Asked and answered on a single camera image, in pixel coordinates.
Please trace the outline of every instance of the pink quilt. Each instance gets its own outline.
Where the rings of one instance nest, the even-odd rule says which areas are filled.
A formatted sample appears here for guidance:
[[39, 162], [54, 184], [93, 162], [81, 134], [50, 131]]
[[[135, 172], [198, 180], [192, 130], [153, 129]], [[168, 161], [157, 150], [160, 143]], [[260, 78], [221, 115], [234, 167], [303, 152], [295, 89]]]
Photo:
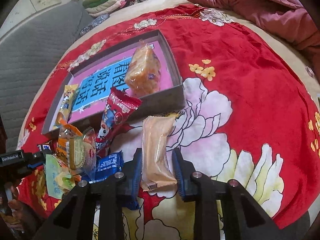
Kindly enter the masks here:
[[312, 63], [320, 80], [320, 33], [299, 0], [189, 0], [228, 9], [289, 43]]

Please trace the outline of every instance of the metal screw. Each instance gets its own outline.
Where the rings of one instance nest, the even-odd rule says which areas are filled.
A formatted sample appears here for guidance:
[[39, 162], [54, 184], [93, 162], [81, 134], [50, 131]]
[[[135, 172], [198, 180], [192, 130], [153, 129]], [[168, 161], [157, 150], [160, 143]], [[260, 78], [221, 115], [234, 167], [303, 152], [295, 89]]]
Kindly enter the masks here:
[[199, 179], [202, 177], [202, 173], [199, 171], [195, 171], [192, 173], [192, 176], [194, 176], [195, 178]]
[[79, 185], [80, 187], [85, 187], [87, 184], [88, 184], [88, 182], [87, 182], [86, 180], [81, 180], [81, 181], [79, 181], [79, 183], [78, 183], [78, 185]]
[[229, 180], [229, 185], [231, 187], [237, 187], [237, 186], [239, 186], [239, 182], [235, 179], [231, 179], [231, 180]]
[[116, 177], [117, 179], [121, 179], [123, 176], [124, 176], [124, 173], [121, 172], [121, 171], [115, 173], [115, 177]]

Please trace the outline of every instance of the red floral bed sheet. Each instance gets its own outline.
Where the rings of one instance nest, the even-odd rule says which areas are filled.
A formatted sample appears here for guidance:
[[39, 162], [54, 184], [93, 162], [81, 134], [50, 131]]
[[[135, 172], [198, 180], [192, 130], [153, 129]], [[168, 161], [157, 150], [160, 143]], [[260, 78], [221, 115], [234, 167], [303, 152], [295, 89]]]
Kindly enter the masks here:
[[[41, 129], [70, 69], [100, 50], [143, 32], [166, 37], [183, 78], [186, 106], [168, 137], [196, 170], [212, 179], [235, 178], [283, 228], [304, 214], [319, 193], [320, 115], [304, 85], [256, 33], [224, 13], [180, 5], [106, 28], [70, 51], [34, 104], [19, 147], [35, 152]], [[130, 123], [112, 143], [124, 161], [141, 147], [142, 122]], [[140, 209], [124, 209], [126, 239], [193, 239], [194, 203], [176, 188], [146, 193]], [[19, 199], [46, 217], [60, 203], [47, 195], [43, 168], [19, 186]], [[221, 209], [220, 235], [224, 238]]]

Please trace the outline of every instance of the beige bed sheet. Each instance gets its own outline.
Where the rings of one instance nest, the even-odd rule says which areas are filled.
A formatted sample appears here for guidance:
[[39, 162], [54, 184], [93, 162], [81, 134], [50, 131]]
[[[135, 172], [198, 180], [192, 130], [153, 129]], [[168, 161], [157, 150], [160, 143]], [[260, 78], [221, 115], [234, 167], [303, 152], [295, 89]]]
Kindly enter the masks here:
[[[153, 11], [159, 11], [163, 10], [165, 8], [173, 8], [175, 6], [178, 6], [180, 4], [189, 3], [187, 0], [148, 0], [143, 3], [138, 3], [135, 5], [132, 5], [127, 8], [123, 8], [113, 14], [110, 15], [110, 18], [88, 32], [86, 35], [81, 37], [79, 40], [77, 40], [63, 55], [63, 57], [72, 49], [76, 48], [79, 44], [89, 39], [92, 35], [95, 33], [109, 27], [115, 24], [118, 24], [123, 21], [127, 21], [130, 19], [133, 19], [135, 17], [138, 17], [144, 13], [153, 12]], [[308, 75], [305, 67], [306, 65], [309, 65], [309, 62], [295, 49], [293, 49], [289, 44], [282, 41], [280, 38], [277, 38], [273, 35], [270, 35], [269, 33], [265, 32], [264, 30], [257, 27], [255, 24], [243, 19], [239, 15], [235, 14], [234, 12], [225, 11], [228, 15], [232, 17], [232, 19], [235, 22], [238, 22], [242, 25], [247, 26], [254, 32], [256, 32], [261, 38], [264, 39], [264, 41], [282, 58], [284, 61], [292, 68], [292, 70], [299, 76], [301, 81], [304, 83], [307, 91], [311, 95], [312, 99], [315, 101], [316, 105], [319, 108], [319, 102], [317, 100], [317, 94], [320, 94], [320, 85], [318, 81], [315, 78], [312, 78]], [[48, 78], [45, 80], [41, 88], [39, 89], [38, 93], [36, 94], [30, 108], [29, 112], [33, 107], [33, 104], [43, 91]], [[23, 125], [20, 130], [19, 140], [22, 138], [24, 133], [24, 128], [26, 125], [26, 120], [29, 115], [29, 112], [27, 113], [25, 120], [23, 122]]]

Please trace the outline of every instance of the stack of folded bedding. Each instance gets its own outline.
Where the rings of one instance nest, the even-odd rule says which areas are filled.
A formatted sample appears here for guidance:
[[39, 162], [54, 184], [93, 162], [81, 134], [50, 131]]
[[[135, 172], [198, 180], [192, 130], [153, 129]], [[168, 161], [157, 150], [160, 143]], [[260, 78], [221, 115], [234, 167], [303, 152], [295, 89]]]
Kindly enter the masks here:
[[128, 7], [139, 0], [85, 0], [83, 6], [92, 17], [111, 14], [121, 8]]

